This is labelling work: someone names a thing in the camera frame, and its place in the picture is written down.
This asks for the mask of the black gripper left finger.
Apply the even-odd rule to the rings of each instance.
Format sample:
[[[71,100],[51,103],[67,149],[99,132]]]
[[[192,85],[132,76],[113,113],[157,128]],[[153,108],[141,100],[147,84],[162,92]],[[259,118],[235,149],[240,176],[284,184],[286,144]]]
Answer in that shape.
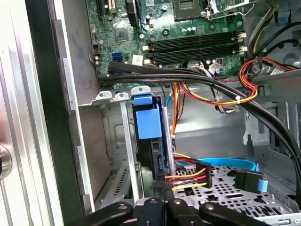
[[[153,181],[153,197],[139,199],[135,206],[115,202],[69,223],[69,226],[161,226],[164,202],[163,182]]]

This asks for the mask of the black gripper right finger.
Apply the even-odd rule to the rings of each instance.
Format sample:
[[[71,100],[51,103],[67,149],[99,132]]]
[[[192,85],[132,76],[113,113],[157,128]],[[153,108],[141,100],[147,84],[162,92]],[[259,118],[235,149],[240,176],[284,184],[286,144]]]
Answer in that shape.
[[[171,183],[164,183],[164,197],[170,214],[170,226],[266,226],[240,212],[231,210],[215,202],[206,202],[198,210],[189,206],[183,199],[176,199],[171,191]]]

